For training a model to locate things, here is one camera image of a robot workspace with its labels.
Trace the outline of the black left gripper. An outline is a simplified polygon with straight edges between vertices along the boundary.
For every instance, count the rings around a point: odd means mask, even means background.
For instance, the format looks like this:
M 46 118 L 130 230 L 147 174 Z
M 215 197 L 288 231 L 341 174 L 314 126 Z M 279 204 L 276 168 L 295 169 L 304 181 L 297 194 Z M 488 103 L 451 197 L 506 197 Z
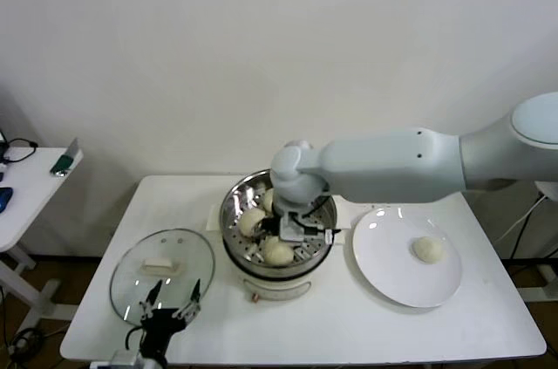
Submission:
M 140 353 L 143 357 L 165 357 L 172 336 L 185 330 L 187 322 L 192 322 L 201 310 L 200 279 L 195 283 L 189 302 L 180 309 L 153 310 L 160 289 L 161 280 L 147 293 L 146 299 L 139 302 L 141 326 L 145 331 L 145 337 L 140 343 Z

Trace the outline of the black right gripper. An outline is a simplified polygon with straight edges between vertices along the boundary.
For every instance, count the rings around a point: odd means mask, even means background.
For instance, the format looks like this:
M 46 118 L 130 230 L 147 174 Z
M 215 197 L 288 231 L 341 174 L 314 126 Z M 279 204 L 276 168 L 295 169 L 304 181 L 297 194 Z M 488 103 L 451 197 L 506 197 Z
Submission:
M 287 243 L 300 243 L 304 240 L 302 223 L 300 212 L 289 211 L 283 215 L 273 212 L 256 224 L 255 241 L 266 242 L 269 238 L 279 237 Z

